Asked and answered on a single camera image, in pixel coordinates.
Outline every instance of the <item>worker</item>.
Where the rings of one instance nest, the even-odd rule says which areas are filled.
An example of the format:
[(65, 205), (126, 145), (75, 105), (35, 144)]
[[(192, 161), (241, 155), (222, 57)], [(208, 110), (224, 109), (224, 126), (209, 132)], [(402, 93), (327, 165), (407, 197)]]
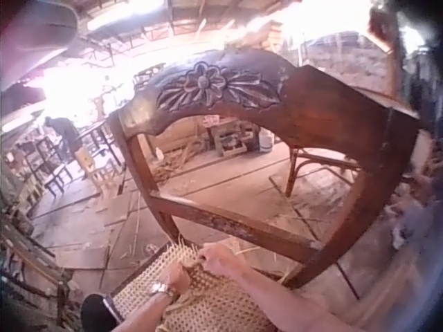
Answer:
[[(315, 302), (254, 270), (220, 243), (205, 244), (199, 256), (205, 271), (237, 282), (280, 331), (360, 331), (342, 322)], [(183, 266), (180, 263), (172, 264), (163, 271), (156, 283), (157, 287), (164, 285), (164, 293), (148, 290), (151, 294), (149, 301), (113, 332), (154, 332), (165, 309), (178, 295), (189, 289), (190, 282)]]
[(72, 121), (68, 118), (52, 119), (47, 116), (45, 117), (44, 125), (54, 129), (55, 132), (62, 137), (64, 144), (68, 147), (69, 152), (75, 159), (75, 152), (82, 147), (82, 141), (78, 139), (80, 133), (77, 128), (75, 128)]

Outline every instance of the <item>white bucket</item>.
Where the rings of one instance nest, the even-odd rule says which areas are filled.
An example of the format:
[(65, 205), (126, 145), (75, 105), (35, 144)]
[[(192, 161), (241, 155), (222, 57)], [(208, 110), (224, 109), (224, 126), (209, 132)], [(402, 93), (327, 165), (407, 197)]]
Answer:
[(260, 152), (271, 152), (274, 146), (274, 133), (268, 129), (260, 128), (258, 133), (258, 142), (260, 144)]

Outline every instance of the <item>carved wooden backrest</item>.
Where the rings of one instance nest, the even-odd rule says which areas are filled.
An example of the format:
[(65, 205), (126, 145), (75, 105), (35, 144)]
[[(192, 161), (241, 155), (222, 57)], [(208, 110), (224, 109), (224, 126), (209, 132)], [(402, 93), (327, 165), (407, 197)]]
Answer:
[[(296, 68), (265, 50), (194, 55), (155, 75), (110, 117), (111, 129), (147, 206), (176, 241), (171, 215), (221, 230), (304, 264), (299, 286), (342, 256), (368, 229), (398, 184), (413, 150), (417, 118), (383, 105), (311, 66)], [(235, 116), (274, 132), (290, 147), (339, 151), (362, 171), (321, 242), (262, 221), (159, 192), (138, 133), (159, 135), (188, 116)]]

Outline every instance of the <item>watch strap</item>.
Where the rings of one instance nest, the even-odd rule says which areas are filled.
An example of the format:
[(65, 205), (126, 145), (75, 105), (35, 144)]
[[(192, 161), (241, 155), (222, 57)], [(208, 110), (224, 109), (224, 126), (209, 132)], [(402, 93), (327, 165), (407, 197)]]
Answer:
[(162, 282), (156, 282), (152, 286), (152, 290), (150, 296), (154, 296), (155, 294), (163, 293), (172, 298), (172, 301), (175, 302), (180, 297), (180, 294), (175, 290), (174, 287), (164, 284)]

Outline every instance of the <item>carved flower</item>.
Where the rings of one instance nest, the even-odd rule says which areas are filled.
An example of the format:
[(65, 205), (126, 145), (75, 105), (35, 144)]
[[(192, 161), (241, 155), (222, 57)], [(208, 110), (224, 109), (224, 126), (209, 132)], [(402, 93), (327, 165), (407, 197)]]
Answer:
[(226, 79), (216, 66), (200, 62), (186, 75), (184, 89), (191, 100), (206, 101), (206, 106), (211, 107), (222, 98), (225, 86)]
[(212, 107), (222, 98), (225, 86), (226, 79), (219, 68), (199, 62), (185, 76), (165, 86), (157, 100), (157, 106), (168, 111), (194, 103)]
[(194, 69), (163, 87), (157, 107), (168, 112), (193, 104), (211, 108), (220, 100), (235, 102), (246, 108), (265, 109), (278, 104), (280, 96), (259, 73), (221, 70), (198, 62)]

